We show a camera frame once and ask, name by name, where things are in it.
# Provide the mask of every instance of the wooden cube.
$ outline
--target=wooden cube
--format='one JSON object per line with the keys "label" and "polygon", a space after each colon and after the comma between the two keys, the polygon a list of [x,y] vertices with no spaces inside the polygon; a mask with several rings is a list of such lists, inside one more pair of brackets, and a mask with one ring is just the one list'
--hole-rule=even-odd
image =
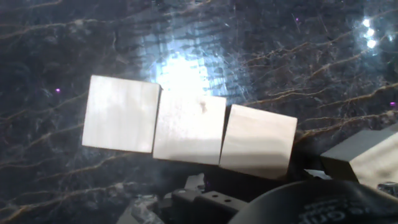
{"label": "wooden cube", "polygon": [[160,85],[93,75],[82,145],[152,152]]}
{"label": "wooden cube", "polygon": [[225,109],[222,97],[163,91],[153,157],[218,165]]}
{"label": "wooden cube", "polygon": [[268,179],[289,166],[297,118],[233,105],[220,167]]}
{"label": "wooden cube", "polygon": [[361,131],[321,155],[334,179],[351,180],[376,188],[398,182],[398,133]]}

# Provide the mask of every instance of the table surface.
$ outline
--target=table surface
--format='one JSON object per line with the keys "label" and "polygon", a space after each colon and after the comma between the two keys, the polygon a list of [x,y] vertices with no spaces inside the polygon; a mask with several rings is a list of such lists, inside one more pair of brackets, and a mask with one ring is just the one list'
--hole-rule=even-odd
{"label": "table surface", "polygon": [[342,140],[396,122],[397,35],[391,0],[2,1],[0,222],[115,223],[133,197],[200,172],[224,194],[277,185],[83,147],[92,74],[297,117],[300,179]]}

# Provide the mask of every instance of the gray block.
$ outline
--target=gray block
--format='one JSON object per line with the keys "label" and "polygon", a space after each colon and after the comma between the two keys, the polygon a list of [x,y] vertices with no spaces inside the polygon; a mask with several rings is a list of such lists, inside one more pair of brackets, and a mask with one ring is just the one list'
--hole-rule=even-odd
{"label": "gray block", "polygon": [[398,123],[389,126],[388,128],[384,128],[383,131],[398,131]]}
{"label": "gray block", "polygon": [[361,131],[321,155],[334,179],[351,180],[377,188],[398,182],[398,133]]}

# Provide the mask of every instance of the light wood block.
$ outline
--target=light wood block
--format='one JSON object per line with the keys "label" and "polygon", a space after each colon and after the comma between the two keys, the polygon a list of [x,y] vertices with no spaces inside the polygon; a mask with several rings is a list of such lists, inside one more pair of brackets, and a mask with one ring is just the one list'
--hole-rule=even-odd
{"label": "light wood block", "polygon": [[217,165],[226,99],[163,91],[153,157]]}
{"label": "light wood block", "polygon": [[82,145],[152,152],[160,85],[93,75]]}
{"label": "light wood block", "polygon": [[289,166],[297,118],[233,105],[220,167],[268,179]]}
{"label": "light wood block", "polygon": [[398,182],[398,133],[361,131],[321,155],[334,179],[351,180],[376,188]]}

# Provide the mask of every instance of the dark marble countertop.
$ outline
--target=dark marble countertop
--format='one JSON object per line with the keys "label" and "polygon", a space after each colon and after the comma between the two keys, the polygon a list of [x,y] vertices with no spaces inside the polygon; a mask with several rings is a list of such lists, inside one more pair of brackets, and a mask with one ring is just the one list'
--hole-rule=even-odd
{"label": "dark marble countertop", "polygon": [[[299,179],[396,122],[397,37],[395,0],[3,0],[0,223],[115,223],[131,198],[189,174],[217,185],[216,167],[83,147],[92,74],[298,117]],[[250,184],[231,175],[232,189]]]}

